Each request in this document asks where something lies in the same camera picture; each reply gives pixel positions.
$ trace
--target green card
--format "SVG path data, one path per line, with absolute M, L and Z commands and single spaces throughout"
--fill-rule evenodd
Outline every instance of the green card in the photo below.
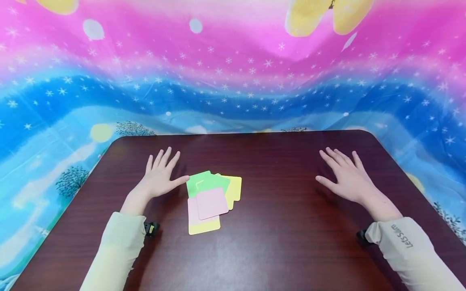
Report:
M 212 176 L 210 171 L 205 171 L 199 174 L 189 176 L 189 180 L 186 182 L 186 187 L 188 188 L 188 197 L 196 197 L 197 193 L 199 192 L 196 184 L 200 181 L 205 180 L 205 178 L 208 176 Z
M 228 185 L 230 185 L 230 179 L 217 175 L 209 175 L 204 179 L 204 181 L 198 183 L 198 192 L 207 191 L 215 188 L 222 188 L 223 192 L 226 193 Z

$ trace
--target sleeve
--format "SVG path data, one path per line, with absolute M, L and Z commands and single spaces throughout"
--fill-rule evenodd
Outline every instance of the sleeve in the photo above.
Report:
M 465 291 L 437 255 L 422 228 L 412 218 L 375 222 L 366 239 L 378 244 L 384 258 L 410 291 Z
M 120 291 L 144 246 L 144 216 L 114 212 L 80 291 Z

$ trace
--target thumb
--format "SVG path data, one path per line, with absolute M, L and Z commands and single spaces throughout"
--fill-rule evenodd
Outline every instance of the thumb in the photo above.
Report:
M 183 185 L 189 180 L 189 176 L 182 176 L 170 182 L 170 188 L 175 189 L 176 187 Z
M 324 185 L 325 187 L 327 187 L 328 189 L 330 189 L 330 191 L 332 191 L 333 193 L 337 194 L 338 190 L 339 190 L 339 186 L 338 184 L 335 184 L 333 183 L 332 181 L 330 181 L 329 179 L 325 178 L 325 177 L 322 177 L 322 176 L 316 176 L 315 179 L 322 185 Z

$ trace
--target table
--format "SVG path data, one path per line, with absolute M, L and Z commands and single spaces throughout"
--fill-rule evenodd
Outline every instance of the table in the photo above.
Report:
M 186 187 L 153 199 L 147 221 L 160 222 L 161 233 L 146 239 L 126 290 L 405 290 L 376 246 L 356 242 L 371 217 L 315 181 L 333 176 L 318 153 L 326 146 L 357 150 L 375 185 L 466 284 L 463 244 L 376 138 L 349 130 L 117 139 L 13 291 L 78 290 L 111 213 L 143 176 L 148 155 L 168 146 L 181 151 L 174 175 L 241 176 L 241 200 L 221 216 L 220 230 L 189 236 Z

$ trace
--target fabric backdrop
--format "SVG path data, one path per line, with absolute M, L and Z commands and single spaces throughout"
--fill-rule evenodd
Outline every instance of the fabric backdrop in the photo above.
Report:
M 461 0 L 6 0 L 0 290 L 125 135 L 366 130 L 466 243 L 465 44 Z

